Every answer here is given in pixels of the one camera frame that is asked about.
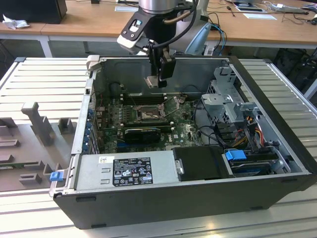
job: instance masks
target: motherboard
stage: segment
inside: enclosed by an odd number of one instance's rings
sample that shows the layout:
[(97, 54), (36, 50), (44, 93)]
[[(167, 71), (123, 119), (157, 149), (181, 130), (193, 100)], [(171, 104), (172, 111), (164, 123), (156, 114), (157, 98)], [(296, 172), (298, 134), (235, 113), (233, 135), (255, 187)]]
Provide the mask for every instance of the motherboard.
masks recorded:
[(184, 96), (121, 97), (97, 108), (102, 153), (171, 150), (201, 146), (194, 102)]

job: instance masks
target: wooden table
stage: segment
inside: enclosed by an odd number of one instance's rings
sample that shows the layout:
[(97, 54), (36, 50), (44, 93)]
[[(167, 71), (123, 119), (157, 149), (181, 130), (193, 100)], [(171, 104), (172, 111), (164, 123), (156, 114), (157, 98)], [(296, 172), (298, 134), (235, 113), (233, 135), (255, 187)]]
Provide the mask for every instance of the wooden table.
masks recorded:
[[(114, 11), (118, 6), (115, 0), (91, 4), (90, 1), (76, 2), (67, 0), (67, 15), (61, 24), (31, 23), (30, 28), (10, 30), (0, 26), (2, 39), (31, 39), (41, 42), (46, 57), (52, 57), (49, 41), (83, 41), (83, 42), (116, 42), (126, 22), (133, 15), (131, 12)], [(310, 23), (297, 25), (287, 20), (282, 22), (283, 14), (272, 13), (277, 20), (248, 19), (238, 12), (231, 3), (234, 17), (226, 8), (223, 0), (211, 0), (208, 11), (218, 12), (221, 28), (227, 33), (228, 46), (253, 46), (271, 48), (302, 48), (314, 49), (317, 47), (317, 26)], [(303, 1), (278, 0), (289, 6), (302, 6)], [(312, 19), (314, 13), (297, 15)], [(294, 19), (292, 14), (286, 17)], [(208, 44), (214, 46), (219, 40), (218, 32), (210, 32)]]

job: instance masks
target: white label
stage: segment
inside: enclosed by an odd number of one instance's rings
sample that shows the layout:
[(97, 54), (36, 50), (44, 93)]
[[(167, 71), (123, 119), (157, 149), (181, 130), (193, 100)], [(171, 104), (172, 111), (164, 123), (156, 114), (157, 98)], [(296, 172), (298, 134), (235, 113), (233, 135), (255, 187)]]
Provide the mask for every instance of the white label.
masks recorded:
[(99, 156), (99, 163), (112, 163), (114, 160), (114, 156)]
[(252, 14), (252, 13), (244, 13), (247, 18), (249, 19), (262, 19), (262, 20), (277, 20), (272, 15), (265, 15), (265, 14)]
[(152, 176), (147, 176), (147, 177), (142, 177), (143, 180), (151, 180), (152, 179)]

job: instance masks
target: blue connector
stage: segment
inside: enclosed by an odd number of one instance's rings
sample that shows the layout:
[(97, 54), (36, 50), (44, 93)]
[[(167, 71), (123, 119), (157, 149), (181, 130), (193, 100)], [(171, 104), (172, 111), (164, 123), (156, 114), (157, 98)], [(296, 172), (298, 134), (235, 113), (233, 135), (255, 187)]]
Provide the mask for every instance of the blue connector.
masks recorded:
[(63, 181), (64, 172), (52, 172), (50, 176), (50, 181)]
[(243, 150), (229, 150), (225, 153), (227, 160), (246, 160), (247, 157)]
[(88, 151), (88, 143), (84, 143), (83, 144), (83, 150), (84, 151)]
[(87, 143), (89, 141), (89, 137), (88, 136), (84, 136), (83, 142)]
[(86, 123), (86, 128), (90, 129), (93, 125), (91, 124), (91, 122), (87, 122)]
[(85, 129), (85, 134), (86, 134), (86, 135), (90, 135), (90, 130), (86, 128), (86, 129)]

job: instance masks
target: black plastic cover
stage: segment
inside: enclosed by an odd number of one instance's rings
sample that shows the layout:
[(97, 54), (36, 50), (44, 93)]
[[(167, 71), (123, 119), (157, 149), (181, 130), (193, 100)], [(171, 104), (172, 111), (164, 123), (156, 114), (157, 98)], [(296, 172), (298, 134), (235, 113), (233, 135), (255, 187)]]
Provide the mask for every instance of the black plastic cover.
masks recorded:
[(224, 164), (222, 149), (218, 146), (173, 148), (175, 160), (180, 160), (184, 174), (180, 181), (226, 179), (228, 172)]

